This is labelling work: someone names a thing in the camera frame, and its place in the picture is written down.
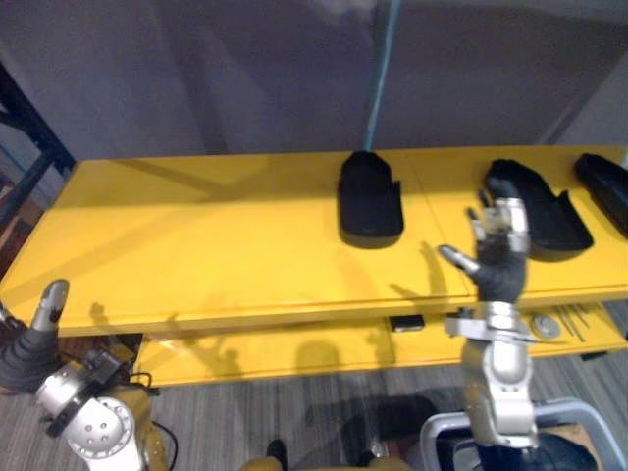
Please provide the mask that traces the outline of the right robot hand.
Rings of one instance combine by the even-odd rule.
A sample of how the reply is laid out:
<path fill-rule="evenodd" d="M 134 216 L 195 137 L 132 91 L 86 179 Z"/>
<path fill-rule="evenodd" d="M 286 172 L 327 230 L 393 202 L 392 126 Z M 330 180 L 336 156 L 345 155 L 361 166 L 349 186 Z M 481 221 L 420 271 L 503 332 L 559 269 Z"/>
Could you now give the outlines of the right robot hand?
<path fill-rule="evenodd" d="M 496 177 L 486 179 L 478 197 L 482 213 L 466 210 L 475 255 L 470 257 L 449 244 L 439 245 L 438 252 L 474 283 L 481 302 L 514 305 L 527 279 L 530 236 L 525 204 L 511 182 Z"/>

